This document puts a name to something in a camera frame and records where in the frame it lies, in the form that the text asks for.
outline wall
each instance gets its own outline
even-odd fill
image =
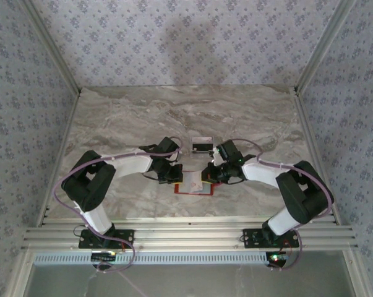
[[[303,98],[373,284],[373,0],[358,0]]]
[[[338,0],[34,0],[80,86],[294,85]]]
[[[37,219],[74,96],[17,1],[0,1],[0,296]]]

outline patterned wallpaper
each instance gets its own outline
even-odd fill
[[[357,1],[303,97],[373,284],[373,0]]]
[[[36,223],[74,96],[16,0],[0,1],[0,296]]]
[[[79,87],[294,85],[338,0],[33,0]]]

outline marble tabletop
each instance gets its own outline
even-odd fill
[[[79,98],[59,170],[64,176],[87,150],[102,155],[157,144],[164,136],[184,142],[184,170],[202,170],[210,158],[195,157],[191,137],[211,136],[215,143],[247,138],[260,144],[266,160],[310,161],[293,97],[282,85],[84,88]],[[243,154],[252,145],[237,142]],[[73,205],[59,189],[59,197]],[[111,218],[273,215],[283,206],[278,189],[259,182],[215,188],[213,196],[174,193],[174,185],[158,184],[133,174],[113,179],[104,200]],[[74,214],[51,202],[50,218]]]

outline metal bracket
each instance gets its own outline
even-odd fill
[[[120,238],[130,242],[131,244],[134,242],[134,230],[122,230],[116,229],[114,230],[111,237]],[[126,244],[121,244],[118,241],[108,241],[103,244],[103,240],[98,238],[94,235],[90,230],[83,230],[80,234],[79,239],[79,249],[130,249],[130,247]]]
[[[243,229],[240,241],[246,249],[299,247],[299,240],[294,231],[289,231],[274,243],[269,243],[264,239],[262,229]]]

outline purple cable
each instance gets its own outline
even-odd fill
[[[128,245],[131,249],[132,249],[132,257],[131,257],[131,260],[130,262],[124,266],[124,267],[121,267],[121,268],[118,268],[118,269],[113,269],[113,270],[100,270],[100,264],[97,265],[97,271],[98,272],[104,272],[105,273],[111,273],[111,272],[120,272],[124,269],[127,269],[129,268],[134,259],[135,259],[135,249],[133,247],[133,245],[126,241],[126,240],[123,240],[121,238],[115,238],[115,237],[109,237],[109,236],[105,236],[105,235],[102,235],[101,233],[97,232],[89,223],[88,221],[83,217],[83,215],[80,214],[80,212],[78,212],[76,209],[73,209],[72,207],[66,205],[64,202],[62,202],[57,194],[56,194],[56,189],[61,185],[61,183],[63,181],[65,181],[67,178],[69,178],[70,176],[72,176],[74,173],[78,172],[79,170],[82,170],[83,168],[86,168],[87,166],[90,166],[92,164],[96,164],[96,163],[99,163],[101,161],[112,161],[112,160],[116,160],[116,159],[120,159],[120,158],[128,158],[128,157],[134,157],[134,156],[154,156],[154,157],[165,157],[165,156],[170,156],[174,153],[178,153],[179,151],[181,151],[182,149],[182,146],[183,146],[183,142],[180,138],[176,137],[176,136],[172,136],[170,137],[170,139],[177,139],[181,144],[179,146],[179,148],[177,148],[175,151],[171,152],[171,153],[145,153],[145,152],[139,152],[139,153],[125,153],[125,154],[122,154],[122,155],[115,155],[115,156],[110,156],[110,157],[104,157],[104,158],[99,158],[99,159],[96,159],[96,160],[92,160],[92,161],[88,161],[76,168],[74,168],[73,170],[71,170],[67,175],[65,175],[63,178],[61,178],[53,187],[53,190],[51,191],[51,194],[53,195],[54,199],[56,199],[56,201],[61,204],[62,206],[64,206],[65,208],[69,209],[70,211],[76,213],[82,220],[83,222],[85,223],[85,225],[87,226],[88,229],[90,229],[91,232],[94,233],[94,235],[96,235],[97,237],[100,237],[100,238],[103,238],[103,239],[107,239],[107,240],[112,240],[112,241],[118,241],[120,243],[124,243],[126,245]]]
[[[261,148],[261,146],[259,144],[255,143],[255,142],[253,142],[251,140],[243,139],[243,138],[234,138],[234,139],[231,139],[231,140],[239,140],[239,141],[249,142],[250,144],[252,144],[255,147],[257,147],[258,150],[259,150],[259,153],[256,156],[256,160],[258,161],[258,163],[260,163],[262,165],[265,165],[265,166],[268,166],[268,167],[272,167],[272,168],[285,168],[285,169],[297,171],[298,173],[300,173],[300,174],[308,177],[311,181],[313,181],[314,183],[316,183],[318,185],[318,187],[320,187],[321,190],[324,192],[324,194],[325,194],[325,196],[326,196],[326,198],[328,200],[328,208],[326,209],[326,211],[324,213],[322,213],[321,215],[316,216],[315,218],[322,218],[322,217],[324,217],[324,216],[326,216],[326,215],[329,214],[329,212],[330,212],[330,210],[332,208],[332,199],[330,198],[330,194],[329,194],[327,188],[317,178],[315,178],[310,173],[305,172],[304,170],[296,168],[294,166],[282,165],[282,164],[277,164],[277,163],[269,163],[269,162],[262,161],[260,159],[260,157],[264,153],[263,149]],[[300,246],[299,254],[296,256],[295,261],[291,265],[289,265],[289,266],[287,266],[285,268],[277,267],[280,271],[281,270],[288,270],[288,269],[294,267],[299,262],[299,260],[300,260],[300,258],[302,256],[302,251],[303,251],[302,238],[301,238],[301,236],[299,234],[299,231],[296,229],[296,228],[298,228],[300,226],[301,225],[296,226],[294,229],[292,229],[293,231],[295,231],[296,236],[298,237],[298,240],[299,240],[299,246]]]

